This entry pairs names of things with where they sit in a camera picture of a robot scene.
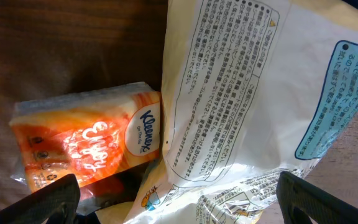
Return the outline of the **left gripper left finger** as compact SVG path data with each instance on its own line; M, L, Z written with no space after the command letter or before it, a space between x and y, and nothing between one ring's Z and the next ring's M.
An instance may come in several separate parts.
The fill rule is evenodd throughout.
M68 174L0 211L0 223L74 223L80 200L76 177Z

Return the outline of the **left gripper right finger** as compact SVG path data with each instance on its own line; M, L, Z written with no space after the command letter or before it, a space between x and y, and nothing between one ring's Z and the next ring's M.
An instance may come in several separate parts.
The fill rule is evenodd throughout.
M276 195L285 224L358 223L358 208L290 172L280 173Z

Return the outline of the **small orange box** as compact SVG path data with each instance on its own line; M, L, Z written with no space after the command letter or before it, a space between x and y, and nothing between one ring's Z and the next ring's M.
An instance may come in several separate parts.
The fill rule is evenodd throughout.
M32 191L85 187L159 156L161 95L144 82L17 103L10 121Z

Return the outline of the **cream blue chips bag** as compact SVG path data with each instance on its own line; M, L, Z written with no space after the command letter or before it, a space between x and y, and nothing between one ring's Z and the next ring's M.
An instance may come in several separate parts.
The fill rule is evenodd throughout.
M358 111L358 1L170 0L161 93L126 223L255 223Z

